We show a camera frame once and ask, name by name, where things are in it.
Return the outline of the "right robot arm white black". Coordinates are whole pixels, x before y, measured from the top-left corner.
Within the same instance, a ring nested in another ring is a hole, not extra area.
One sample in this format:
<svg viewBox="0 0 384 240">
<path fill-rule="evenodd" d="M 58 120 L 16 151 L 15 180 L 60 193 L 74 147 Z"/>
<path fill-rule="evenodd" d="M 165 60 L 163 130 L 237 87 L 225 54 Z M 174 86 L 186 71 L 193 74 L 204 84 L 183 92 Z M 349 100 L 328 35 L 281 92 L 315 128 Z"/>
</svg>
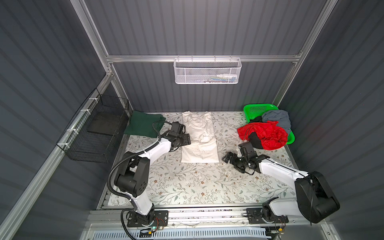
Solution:
<svg viewBox="0 0 384 240">
<path fill-rule="evenodd" d="M 249 222 L 261 219 L 267 224 L 288 223 L 289 216 L 303 217 L 311 224 L 317 224 L 341 208 L 340 202 L 328 184 L 326 178 L 319 172 L 299 171 L 280 164 L 267 155 L 251 153 L 238 156 L 227 152 L 222 158 L 226 164 L 231 164 L 240 173 L 246 169 L 253 173 L 268 175 L 291 187 L 296 195 L 293 198 L 274 197 L 264 202 L 256 210 L 248 210 Z"/>
</svg>

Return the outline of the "white printed t shirt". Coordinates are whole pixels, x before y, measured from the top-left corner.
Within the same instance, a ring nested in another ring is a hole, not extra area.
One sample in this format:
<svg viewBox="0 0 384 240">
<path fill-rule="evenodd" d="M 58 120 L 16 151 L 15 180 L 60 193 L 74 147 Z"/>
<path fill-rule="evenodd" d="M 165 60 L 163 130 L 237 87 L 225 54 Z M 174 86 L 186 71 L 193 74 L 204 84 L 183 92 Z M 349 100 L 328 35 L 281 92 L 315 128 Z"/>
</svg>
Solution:
<svg viewBox="0 0 384 240">
<path fill-rule="evenodd" d="M 181 148 L 182 163 L 212 164 L 219 162 L 217 139 L 210 112 L 184 112 L 182 121 L 191 144 Z"/>
</svg>

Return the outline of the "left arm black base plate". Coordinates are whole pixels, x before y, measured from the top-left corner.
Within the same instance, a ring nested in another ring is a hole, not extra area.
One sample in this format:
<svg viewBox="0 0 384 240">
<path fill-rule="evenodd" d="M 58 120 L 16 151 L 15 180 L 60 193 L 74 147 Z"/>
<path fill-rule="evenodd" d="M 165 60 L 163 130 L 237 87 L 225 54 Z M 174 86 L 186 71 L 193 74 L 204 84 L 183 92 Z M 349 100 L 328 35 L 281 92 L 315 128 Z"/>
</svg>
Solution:
<svg viewBox="0 0 384 240">
<path fill-rule="evenodd" d="M 150 211 L 144 216 L 136 212 L 130 212 L 127 217 L 126 226 L 129 228 L 139 227 L 166 227 L 169 220 L 169 212 L 162 210 Z"/>
</svg>

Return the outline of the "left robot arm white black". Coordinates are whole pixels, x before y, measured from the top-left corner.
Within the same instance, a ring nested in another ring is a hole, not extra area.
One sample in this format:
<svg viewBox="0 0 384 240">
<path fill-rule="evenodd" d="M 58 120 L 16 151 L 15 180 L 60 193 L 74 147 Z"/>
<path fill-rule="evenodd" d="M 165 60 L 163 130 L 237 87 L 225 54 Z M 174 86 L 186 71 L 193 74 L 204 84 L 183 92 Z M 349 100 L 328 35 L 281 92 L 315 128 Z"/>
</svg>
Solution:
<svg viewBox="0 0 384 240">
<path fill-rule="evenodd" d="M 189 134 L 168 131 L 147 149 L 138 153 L 127 152 L 110 172 L 109 190 L 116 196 L 128 199 L 137 214 L 150 215 L 153 211 L 153 203 L 146 192 L 150 166 L 174 148 L 190 144 Z"/>
</svg>

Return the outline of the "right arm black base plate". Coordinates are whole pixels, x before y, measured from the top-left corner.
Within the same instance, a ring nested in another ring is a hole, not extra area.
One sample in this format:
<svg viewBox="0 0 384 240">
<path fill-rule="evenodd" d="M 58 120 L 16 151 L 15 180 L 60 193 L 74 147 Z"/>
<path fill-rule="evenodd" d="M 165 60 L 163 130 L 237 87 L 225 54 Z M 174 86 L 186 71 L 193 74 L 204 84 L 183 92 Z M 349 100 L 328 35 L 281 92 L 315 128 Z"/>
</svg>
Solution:
<svg viewBox="0 0 384 240">
<path fill-rule="evenodd" d="M 277 216 L 268 207 L 247 208 L 246 217 L 250 224 L 286 224 L 289 222 L 287 216 Z"/>
</svg>

